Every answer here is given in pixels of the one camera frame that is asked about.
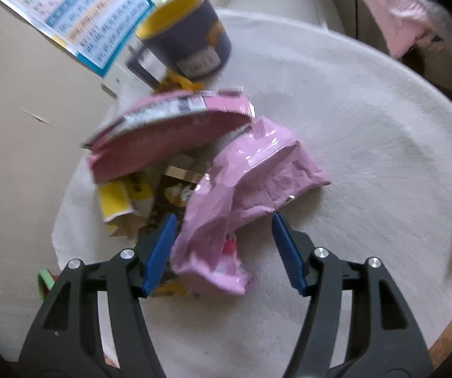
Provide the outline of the pink snack packet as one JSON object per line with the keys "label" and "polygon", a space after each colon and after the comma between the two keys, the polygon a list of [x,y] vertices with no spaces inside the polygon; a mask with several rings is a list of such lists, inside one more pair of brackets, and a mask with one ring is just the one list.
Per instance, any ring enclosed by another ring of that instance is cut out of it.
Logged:
{"label": "pink snack packet", "polygon": [[82,147],[94,183],[106,183],[214,142],[254,117],[238,91],[177,90],[136,101]]}

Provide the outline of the dark blue yellow mug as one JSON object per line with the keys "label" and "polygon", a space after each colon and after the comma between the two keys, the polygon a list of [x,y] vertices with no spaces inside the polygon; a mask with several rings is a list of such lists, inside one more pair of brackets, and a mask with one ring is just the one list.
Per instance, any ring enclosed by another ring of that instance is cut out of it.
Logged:
{"label": "dark blue yellow mug", "polygon": [[136,27],[135,35],[141,46],[126,67],[153,89],[159,81],[140,63],[147,51],[166,68],[193,82],[221,70],[232,51],[230,38],[209,0],[168,0]]}

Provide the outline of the white table cloth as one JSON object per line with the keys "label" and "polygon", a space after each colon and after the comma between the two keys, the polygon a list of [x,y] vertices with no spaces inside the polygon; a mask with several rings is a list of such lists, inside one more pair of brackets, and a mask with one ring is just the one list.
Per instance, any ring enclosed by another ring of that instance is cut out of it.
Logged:
{"label": "white table cloth", "polygon": [[[283,215],[341,259],[380,258],[432,345],[452,319],[452,102],[341,34],[231,9],[219,15],[233,51],[214,87],[242,87],[330,180]],[[269,218],[237,241],[252,278],[244,296],[143,302],[167,376],[283,375],[308,301],[287,280]]]}

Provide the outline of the colourful wall poster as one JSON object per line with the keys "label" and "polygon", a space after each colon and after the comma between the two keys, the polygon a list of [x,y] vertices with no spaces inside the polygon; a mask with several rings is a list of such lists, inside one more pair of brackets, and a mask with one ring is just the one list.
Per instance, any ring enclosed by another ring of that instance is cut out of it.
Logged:
{"label": "colourful wall poster", "polygon": [[0,0],[98,76],[135,27],[166,0]]}

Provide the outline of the yellow candy wrapper by mug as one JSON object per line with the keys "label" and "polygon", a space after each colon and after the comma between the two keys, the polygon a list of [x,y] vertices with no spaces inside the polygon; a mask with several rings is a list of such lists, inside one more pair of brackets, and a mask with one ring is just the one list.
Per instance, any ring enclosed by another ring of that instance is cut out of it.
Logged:
{"label": "yellow candy wrapper by mug", "polygon": [[162,94],[176,90],[200,91],[204,90],[204,85],[201,82],[192,82],[177,72],[168,71],[153,92]]}

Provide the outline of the yellow white paper packet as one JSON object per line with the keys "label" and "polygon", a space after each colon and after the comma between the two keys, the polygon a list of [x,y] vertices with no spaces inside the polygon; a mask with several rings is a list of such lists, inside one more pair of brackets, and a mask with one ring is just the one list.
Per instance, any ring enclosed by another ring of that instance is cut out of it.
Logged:
{"label": "yellow white paper packet", "polygon": [[136,172],[97,186],[100,213],[109,236],[136,239],[150,218],[154,194],[147,175]]}

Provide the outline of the white wall socket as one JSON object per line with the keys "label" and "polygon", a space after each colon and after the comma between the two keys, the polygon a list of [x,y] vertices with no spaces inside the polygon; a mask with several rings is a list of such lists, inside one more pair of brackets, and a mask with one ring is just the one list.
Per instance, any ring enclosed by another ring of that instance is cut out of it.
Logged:
{"label": "white wall socket", "polygon": [[101,88],[112,98],[118,98],[123,88],[138,78],[123,63],[116,61],[102,79]]}

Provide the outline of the green red trash bin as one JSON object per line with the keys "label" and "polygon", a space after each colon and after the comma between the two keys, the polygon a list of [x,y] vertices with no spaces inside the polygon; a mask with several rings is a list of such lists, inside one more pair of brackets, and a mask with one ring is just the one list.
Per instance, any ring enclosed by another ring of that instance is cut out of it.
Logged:
{"label": "green red trash bin", "polygon": [[48,269],[42,269],[37,275],[38,292],[41,301],[44,301],[54,286],[58,276],[53,275]]}

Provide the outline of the dark brown small box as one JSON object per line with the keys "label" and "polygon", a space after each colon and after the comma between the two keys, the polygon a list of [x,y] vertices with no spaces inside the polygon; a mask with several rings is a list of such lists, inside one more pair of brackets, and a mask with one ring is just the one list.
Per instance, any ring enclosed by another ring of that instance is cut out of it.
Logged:
{"label": "dark brown small box", "polygon": [[160,178],[147,224],[139,236],[153,233],[169,214],[176,217],[176,233],[180,232],[187,203],[203,175],[176,166],[168,166]]}

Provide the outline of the pink snack bag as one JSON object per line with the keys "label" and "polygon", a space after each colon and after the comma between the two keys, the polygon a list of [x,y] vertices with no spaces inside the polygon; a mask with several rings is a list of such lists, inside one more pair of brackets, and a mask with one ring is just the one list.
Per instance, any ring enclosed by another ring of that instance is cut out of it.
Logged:
{"label": "pink snack bag", "polygon": [[255,119],[217,154],[192,193],[171,251],[172,271],[192,293],[244,295],[250,276],[235,231],[329,183],[293,133]]}

